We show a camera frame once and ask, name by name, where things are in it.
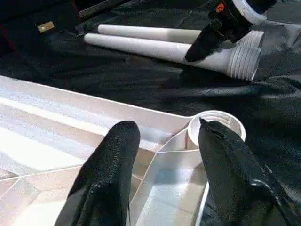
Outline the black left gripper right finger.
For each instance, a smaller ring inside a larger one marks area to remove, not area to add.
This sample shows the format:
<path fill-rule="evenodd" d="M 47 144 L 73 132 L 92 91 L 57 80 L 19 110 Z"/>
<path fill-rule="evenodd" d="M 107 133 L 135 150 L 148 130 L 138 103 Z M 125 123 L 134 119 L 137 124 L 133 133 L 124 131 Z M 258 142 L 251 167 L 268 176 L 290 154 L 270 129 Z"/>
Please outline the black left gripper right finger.
<path fill-rule="evenodd" d="M 300 206 L 241 137 L 199 119 L 199 150 L 222 226 L 299 226 Z"/>

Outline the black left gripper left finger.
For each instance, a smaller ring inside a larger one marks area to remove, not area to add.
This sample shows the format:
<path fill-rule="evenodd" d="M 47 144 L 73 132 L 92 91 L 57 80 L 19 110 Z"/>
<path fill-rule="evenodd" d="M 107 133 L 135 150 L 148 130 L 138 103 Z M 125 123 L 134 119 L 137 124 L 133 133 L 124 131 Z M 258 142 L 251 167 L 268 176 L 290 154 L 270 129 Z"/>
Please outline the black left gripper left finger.
<path fill-rule="evenodd" d="M 68 226 L 124 226 L 131 176 L 140 144 L 134 121 L 115 124 L 94 150 L 69 191 Z"/>

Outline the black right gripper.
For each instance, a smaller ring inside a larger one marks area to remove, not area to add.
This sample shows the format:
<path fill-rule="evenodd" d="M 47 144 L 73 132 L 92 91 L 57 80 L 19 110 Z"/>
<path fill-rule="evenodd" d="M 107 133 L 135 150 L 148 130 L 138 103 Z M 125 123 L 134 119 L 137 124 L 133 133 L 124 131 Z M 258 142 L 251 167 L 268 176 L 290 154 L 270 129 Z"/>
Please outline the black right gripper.
<path fill-rule="evenodd" d="M 226 40 L 232 43 L 238 42 L 250 32 L 252 27 L 231 0 L 217 1 L 208 17 L 211 22 L 188 49 L 185 55 L 187 62 L 205 59 Z"/>

